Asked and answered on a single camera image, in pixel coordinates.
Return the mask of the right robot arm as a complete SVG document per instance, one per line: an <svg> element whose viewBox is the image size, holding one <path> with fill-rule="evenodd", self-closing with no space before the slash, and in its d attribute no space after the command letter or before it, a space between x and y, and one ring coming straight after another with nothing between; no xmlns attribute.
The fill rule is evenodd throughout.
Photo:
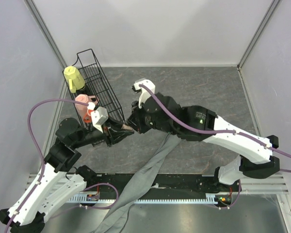
<svg viewBox="0 0 291 233"><path fill-rule="evenodd" d="M238 154L229 164L216 168L213 187L224 191L235 181L249 177L265 179L280 170L280 160L271 147L278 147L274 135L259 138L228 123L215 112L198 105L181 106L172 97L157 93L159 106L149 97L134 101L127 124L138 133L151 129L176 135L182 140L211 143Z"/></svg>

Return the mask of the nail polish bottle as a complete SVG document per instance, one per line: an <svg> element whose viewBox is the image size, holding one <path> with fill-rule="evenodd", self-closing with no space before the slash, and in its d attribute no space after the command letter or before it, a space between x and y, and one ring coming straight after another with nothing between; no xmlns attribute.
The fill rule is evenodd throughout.
<svg viewBox="0 0 291 233"><path fill-rule="evenodd" d="M126 131L134 131L134 129L131 126L123 124L121 129L126 130Z"/></svg>

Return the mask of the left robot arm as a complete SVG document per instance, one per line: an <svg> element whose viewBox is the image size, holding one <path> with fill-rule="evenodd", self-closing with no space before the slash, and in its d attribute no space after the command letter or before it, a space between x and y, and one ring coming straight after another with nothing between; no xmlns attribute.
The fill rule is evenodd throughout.
<svg viewBox="0 0 291 233"><path fill-rule="evenodd" d="M72 117L61 121L55 133L55 144L43 158L30 187L12 207L0 210L0 221L6 225L5 232L40 233L50 215L67 200L80 191L91 191L97 185L97 174L88 166L81 166L64 185L51 193L55 184L81 157L77 149L101 142L111 146L133 133L132 127L113 118L103 123L102 131L93 126L83 128Z"/></svg>

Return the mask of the grey sleeve forearm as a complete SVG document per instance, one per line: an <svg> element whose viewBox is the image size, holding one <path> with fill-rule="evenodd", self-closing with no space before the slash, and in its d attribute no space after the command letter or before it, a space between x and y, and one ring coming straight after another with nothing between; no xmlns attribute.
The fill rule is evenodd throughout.
<svg viewBox="0 0 291 233"><path fill-rule="evenodd" d="M180 142L181 139L175 135L168 134L165 137L153 157L126 184L118 201L94 232L119 233L123 230L131 206L150 190L165 158Z"/></svg>

